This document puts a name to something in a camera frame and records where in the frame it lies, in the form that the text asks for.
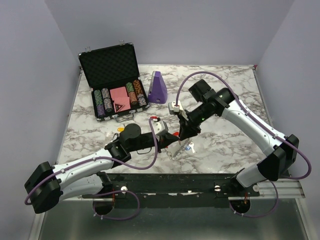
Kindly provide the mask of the metal key organizer red handle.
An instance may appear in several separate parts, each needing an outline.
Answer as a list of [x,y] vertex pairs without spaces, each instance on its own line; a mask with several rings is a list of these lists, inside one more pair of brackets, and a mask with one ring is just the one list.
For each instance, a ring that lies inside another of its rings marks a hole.
[[167,148],[165,148],[166,155],[169,157],[170,160],[175,160],[179,155],[183,153],[183,151],[189,145],[190,142],[190,139],[185,139],[170,144]]

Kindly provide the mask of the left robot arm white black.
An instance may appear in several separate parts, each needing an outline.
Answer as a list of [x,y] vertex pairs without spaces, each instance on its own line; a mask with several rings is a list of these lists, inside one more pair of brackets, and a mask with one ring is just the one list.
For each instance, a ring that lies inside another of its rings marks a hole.
[[[168,132],[162,120],[149,121],[150,132],[142,133],[138,124],[130,123],[115,138],[97,152],[69,163],[37,166],[24,184],[27,197],[25,205],[32,206],[36,214],[44,213],[60,201],[82,195],[107,197],[111,185],[104,181],[105,171],[118,166],[143,171],[150,169],[162,149],[179,141]],[[131,153],[153,149],[154,157],[147,166],[134,166],[128,161]]]

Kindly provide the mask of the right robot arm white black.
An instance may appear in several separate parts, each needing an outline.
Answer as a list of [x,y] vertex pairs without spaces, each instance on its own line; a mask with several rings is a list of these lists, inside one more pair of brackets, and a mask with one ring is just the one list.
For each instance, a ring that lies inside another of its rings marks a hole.
[[225,87],[212,89],[203,79],[189,88],[200,106],[192,111],[183,109],[180,102],[170,106],[179,118],[179,138],[184,140],[201,132],[200,125],[217,115],[234,124],[245,133],[263,152],[265,159],[236,173],[230,183],[230,191],[241,196],[248,187],[265,180],[277,181],[295,162],[299,139],[291,134],[285,136],[251,112],[238,97]]

